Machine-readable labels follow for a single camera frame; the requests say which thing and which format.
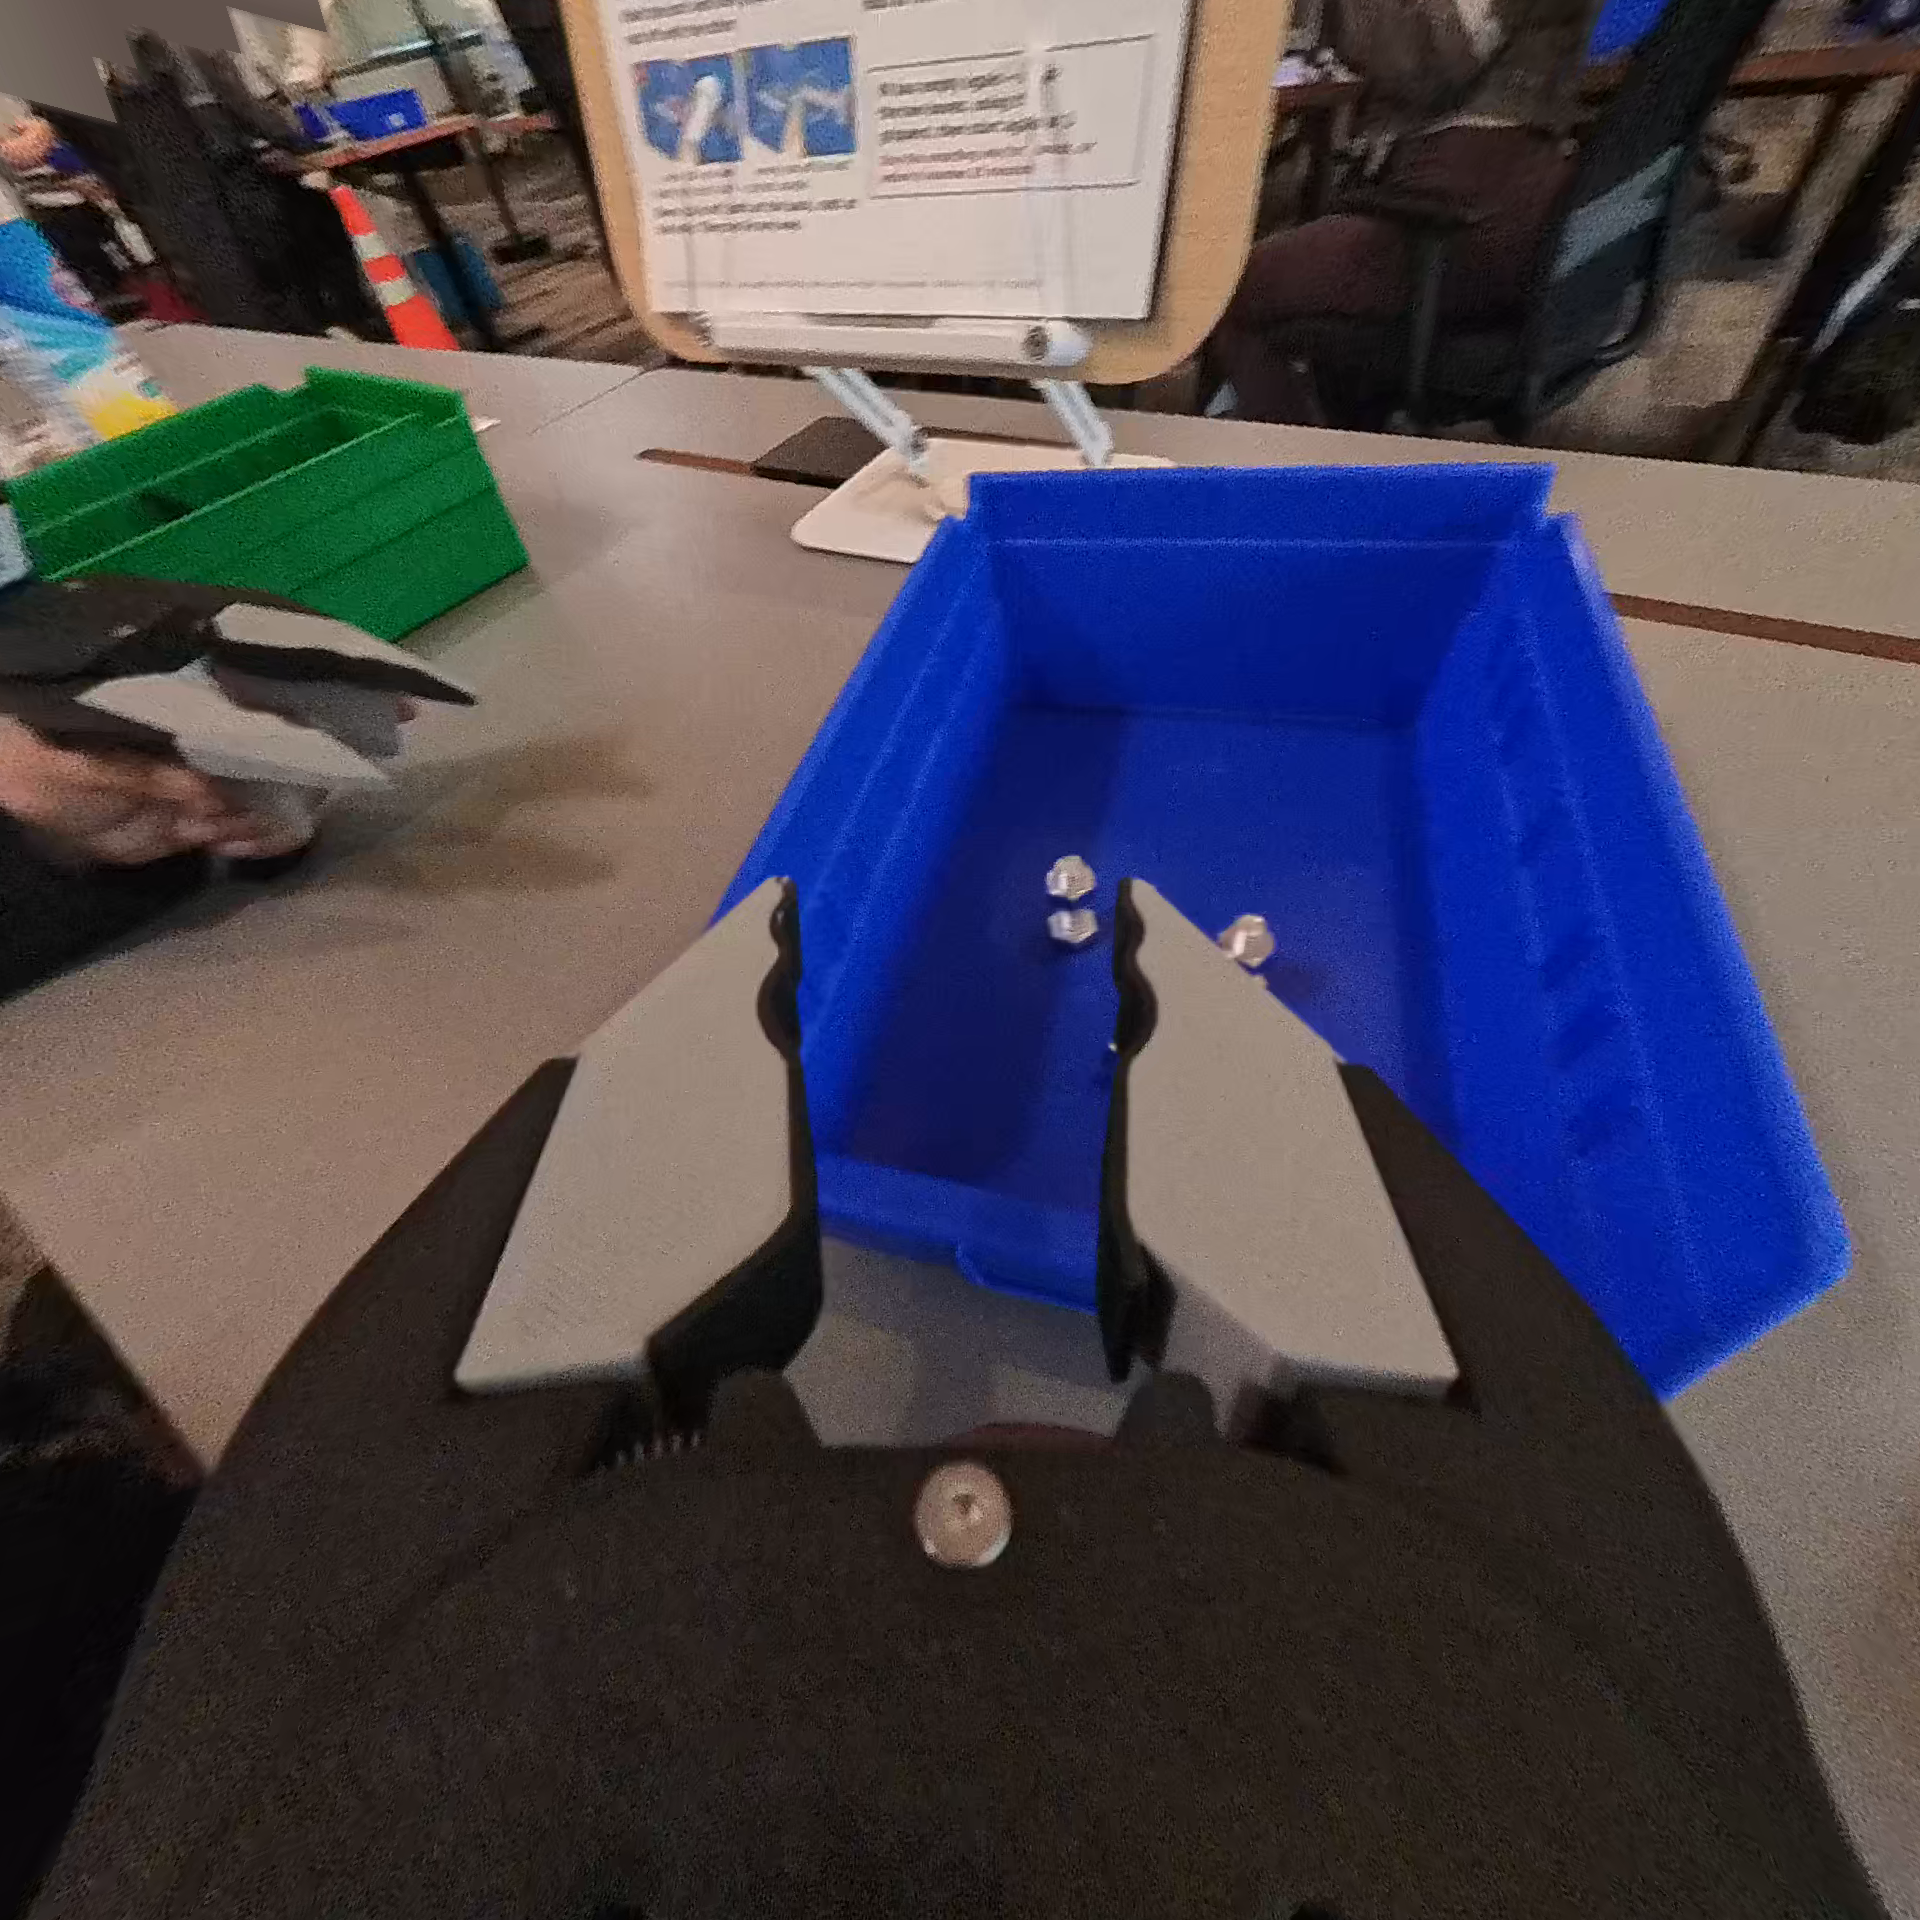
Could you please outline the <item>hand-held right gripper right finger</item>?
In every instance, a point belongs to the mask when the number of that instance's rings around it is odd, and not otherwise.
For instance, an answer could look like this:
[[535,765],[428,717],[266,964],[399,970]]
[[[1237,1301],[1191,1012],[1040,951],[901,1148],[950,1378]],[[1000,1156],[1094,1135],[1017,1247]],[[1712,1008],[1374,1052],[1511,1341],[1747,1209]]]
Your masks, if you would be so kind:
[[1112,1384],[1200,1378],[1230,1430],[1252,1430],[1300,1388],[1443,1401],[1460,1357],[1343,1058],[1146,876],[1117,891],[1112,1052]]

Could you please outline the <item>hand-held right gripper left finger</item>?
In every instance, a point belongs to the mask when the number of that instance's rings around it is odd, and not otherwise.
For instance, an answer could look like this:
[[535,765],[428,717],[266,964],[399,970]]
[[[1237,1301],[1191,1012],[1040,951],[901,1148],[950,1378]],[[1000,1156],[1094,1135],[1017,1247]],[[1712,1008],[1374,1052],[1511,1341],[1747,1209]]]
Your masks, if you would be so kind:
[[710,1423],[827,1303],[799,1043],[799,896],[764,879],[586,1034],[451,1384],[618,1384]]

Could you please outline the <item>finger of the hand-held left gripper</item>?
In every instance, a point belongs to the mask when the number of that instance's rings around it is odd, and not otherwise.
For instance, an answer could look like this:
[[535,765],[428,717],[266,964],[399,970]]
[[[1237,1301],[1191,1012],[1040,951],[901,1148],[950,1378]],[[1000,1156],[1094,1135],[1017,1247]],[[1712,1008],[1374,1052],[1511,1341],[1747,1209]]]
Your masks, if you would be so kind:
[[383,790],[403,759],[403,700],[341,681],[193,662],[111,681],[76,700],[83,712],[168,735],[182,762],[212,780],[356,793]]
[[399,759],[415,707],[480,697],[415,652],[306,607],[232,601],[207,620],[212,685],[255,712],[320,730],[361,759]]

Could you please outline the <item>green plastic bin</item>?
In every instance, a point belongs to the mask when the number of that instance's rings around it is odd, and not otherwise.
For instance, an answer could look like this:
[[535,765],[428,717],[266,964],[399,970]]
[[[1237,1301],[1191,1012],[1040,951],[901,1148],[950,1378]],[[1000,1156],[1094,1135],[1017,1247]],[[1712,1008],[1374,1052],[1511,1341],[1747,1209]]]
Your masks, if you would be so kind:
[[9,505],[39,578],[261,589],[386,640],[527,569],[466,397],[349,368],[155,421]]

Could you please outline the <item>blue plastic bin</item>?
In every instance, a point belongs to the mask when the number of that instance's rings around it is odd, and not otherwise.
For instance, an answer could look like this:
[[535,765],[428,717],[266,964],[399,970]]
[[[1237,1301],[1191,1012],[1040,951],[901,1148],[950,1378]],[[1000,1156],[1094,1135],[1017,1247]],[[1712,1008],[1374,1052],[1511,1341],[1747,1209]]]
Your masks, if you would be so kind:
[[[1658,1397],[1838,1286],[1846,1217],[1549,466],[981,478],[719,914],[787,876],[820,1223],[1094,1308],[1117,883],[1273,927]],[[1081,857],[1098,940],[1054,948]]]

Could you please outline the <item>person's left hand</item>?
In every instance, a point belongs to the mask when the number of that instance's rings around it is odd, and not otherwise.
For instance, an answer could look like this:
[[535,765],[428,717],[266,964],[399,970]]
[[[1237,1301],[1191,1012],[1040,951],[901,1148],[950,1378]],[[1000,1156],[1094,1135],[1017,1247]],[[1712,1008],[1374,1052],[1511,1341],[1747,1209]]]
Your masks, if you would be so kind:
[[0,876],[29,879],[190,879],[304,858],[320,835],[310,806],[255,806],[237,784],[155,756],[61,748],[0,727]]

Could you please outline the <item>wipes canister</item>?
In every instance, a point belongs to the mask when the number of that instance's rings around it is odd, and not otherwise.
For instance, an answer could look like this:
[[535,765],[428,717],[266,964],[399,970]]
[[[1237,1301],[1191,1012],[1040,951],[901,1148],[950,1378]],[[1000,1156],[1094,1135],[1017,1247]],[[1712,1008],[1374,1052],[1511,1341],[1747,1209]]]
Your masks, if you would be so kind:
[[16,211],[0,227],[0,385],[9,484],[182,410]]

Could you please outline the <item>blue floor bin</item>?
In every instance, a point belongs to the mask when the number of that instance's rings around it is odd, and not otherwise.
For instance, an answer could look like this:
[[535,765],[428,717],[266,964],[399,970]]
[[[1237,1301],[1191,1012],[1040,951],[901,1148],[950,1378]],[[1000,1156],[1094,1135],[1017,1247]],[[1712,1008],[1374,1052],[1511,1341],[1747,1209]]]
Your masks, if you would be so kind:
[[476,336],[487,353],[505,353],[505,288],[487,254],[461,234],[447,246],[418,241],[403,254],[407,271],[422,284],[430,305],[451,332]]

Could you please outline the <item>orange traffic cone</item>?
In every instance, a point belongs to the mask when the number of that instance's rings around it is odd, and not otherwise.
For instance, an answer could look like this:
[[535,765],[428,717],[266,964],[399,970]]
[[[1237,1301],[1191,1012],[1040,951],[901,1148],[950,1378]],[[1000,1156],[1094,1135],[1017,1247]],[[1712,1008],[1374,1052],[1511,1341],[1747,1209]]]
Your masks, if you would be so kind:
[[341,227],[349,234],[349,246],[356,252],[356,269],[394,336],[403,346],[422,346],[422,353],[456,353],[456,340],[447,322],[440,317],[436,300],[415,284],[407,271],[403,254],[386,241],[386,234],[372,227],[367,203],[330,178],[329,196],[341,214]]

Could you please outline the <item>wooden top office desk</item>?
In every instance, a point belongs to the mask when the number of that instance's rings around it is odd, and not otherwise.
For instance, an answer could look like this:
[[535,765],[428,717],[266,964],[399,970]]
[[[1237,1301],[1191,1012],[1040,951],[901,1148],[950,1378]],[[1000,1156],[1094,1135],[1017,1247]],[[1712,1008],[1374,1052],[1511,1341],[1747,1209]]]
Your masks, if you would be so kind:
[[[556,131],[556,117],[548,109],[535,109],[535,112],[446,112],[446,117],[430,117],[428,131],[411,131],[411,132],[394,132],[394,138],[377,138],[377,142],[349,142],[349,138],[336,138],[320,151],[306,151],[306,153],[288,153],[280,147],[266,147],[261,151],[261,162],[280,173],[280,178],[320,178],[324,183],[336,180],[361,180],[361,178],[394,178],[407,205],[415,211],[415,222],[422,229],[428,241],[436,246],[447,246],[447,222],[436,205],[436,196],[428,193],[428,178],[430,173],[451,173],[451,167],[480,167],[487,193],[492,193],[492,205],[500,214],[500,227],[505,227],[505,237],[496,241],[496,261],[500,265],[545,265],[553,254],[553,241],[533,229],[533,227],[521,227],[516,216],[516,205],[507,196],[507,183],[496,167],[496,153],[511,142],[511,138],[523,138],[523,132],[548,132]],[[507,332],[507,342],[505,346],[523,346],[542,336],[542,326],[523,326],[523,332]]]

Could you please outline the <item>dark flat rectangular panel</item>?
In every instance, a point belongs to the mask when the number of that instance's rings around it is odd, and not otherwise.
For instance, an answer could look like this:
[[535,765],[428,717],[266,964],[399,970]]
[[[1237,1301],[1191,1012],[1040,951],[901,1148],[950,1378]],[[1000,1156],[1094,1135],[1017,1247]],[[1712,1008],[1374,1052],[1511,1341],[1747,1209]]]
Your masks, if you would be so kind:
[[756,478],[835,491],[888,444],[853,414],[820,414],[751,463]]

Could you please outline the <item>printed instruction sheet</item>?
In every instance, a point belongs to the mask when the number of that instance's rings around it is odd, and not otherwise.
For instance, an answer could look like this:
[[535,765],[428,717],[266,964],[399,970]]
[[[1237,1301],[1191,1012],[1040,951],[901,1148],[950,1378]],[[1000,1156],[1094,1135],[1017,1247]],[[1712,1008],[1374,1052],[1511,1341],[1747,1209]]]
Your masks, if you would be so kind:
[[1135,322],[1191,6],[594,6],[659,313]]

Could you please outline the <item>black office chair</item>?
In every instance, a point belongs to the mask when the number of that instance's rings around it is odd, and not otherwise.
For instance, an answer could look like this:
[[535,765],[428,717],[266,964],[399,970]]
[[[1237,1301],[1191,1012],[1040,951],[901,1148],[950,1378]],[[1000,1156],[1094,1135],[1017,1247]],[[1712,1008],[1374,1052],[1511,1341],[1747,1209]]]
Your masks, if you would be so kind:
[[1516,444],[1658,332],[1704,131],[1770,13],[1770,0],[1673,0],[1621,58],[1525,284],[1504,410]]

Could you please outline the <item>white rectangular base plate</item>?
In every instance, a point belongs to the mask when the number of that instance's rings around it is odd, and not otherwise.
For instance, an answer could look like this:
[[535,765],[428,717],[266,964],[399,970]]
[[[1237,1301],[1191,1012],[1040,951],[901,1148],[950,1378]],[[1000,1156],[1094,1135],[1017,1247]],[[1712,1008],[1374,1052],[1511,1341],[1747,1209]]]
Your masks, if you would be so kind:
[[899,451],[877,451],[843,486],[791,522],[791,545],[830,556],[916,567],[942,522],[967,515],[975,478],[1076,473],[1091,466],[1069,444],[936,437],[925,473],[916,478]]

